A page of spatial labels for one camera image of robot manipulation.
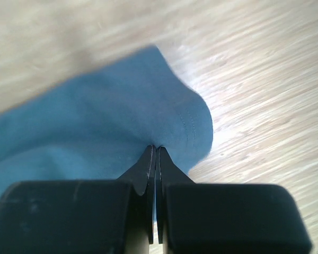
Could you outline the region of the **blue-grey t shirt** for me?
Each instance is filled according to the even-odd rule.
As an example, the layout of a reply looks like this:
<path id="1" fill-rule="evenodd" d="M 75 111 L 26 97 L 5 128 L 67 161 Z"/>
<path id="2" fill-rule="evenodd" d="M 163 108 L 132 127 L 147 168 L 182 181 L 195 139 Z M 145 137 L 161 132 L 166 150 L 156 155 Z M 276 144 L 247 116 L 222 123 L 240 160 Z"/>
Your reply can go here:
<path id="1" fill-rule="evenodd" d="M 23 180 L 118 178 L 149 145 L 187 173 L 212 142 L 205 101 L 147 47 L 0 114 L 0 196 Z"/>

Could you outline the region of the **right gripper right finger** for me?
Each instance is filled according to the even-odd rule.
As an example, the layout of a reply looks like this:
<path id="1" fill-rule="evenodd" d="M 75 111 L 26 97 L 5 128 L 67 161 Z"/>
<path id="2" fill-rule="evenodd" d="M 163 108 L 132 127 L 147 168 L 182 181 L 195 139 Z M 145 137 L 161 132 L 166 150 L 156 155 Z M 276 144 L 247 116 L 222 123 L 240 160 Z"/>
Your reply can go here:
<path id="1" fill-rule="evenodd" d="M 298 207 L 273 184 L 197 184 L 156 152 L 156 217 L 165 253 L 310 253 Z"/>

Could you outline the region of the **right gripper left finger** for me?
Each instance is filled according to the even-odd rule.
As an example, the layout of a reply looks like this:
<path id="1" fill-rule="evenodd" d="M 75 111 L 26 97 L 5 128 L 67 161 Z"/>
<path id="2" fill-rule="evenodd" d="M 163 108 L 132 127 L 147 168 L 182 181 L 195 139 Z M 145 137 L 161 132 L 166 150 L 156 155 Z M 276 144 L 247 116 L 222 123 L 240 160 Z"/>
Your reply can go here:
<path id="1" fill-rule="evenodd" d="M 148 253 L 155 147 L 114 180 L 24 181 L 0 198 L 0 253 Z"/>

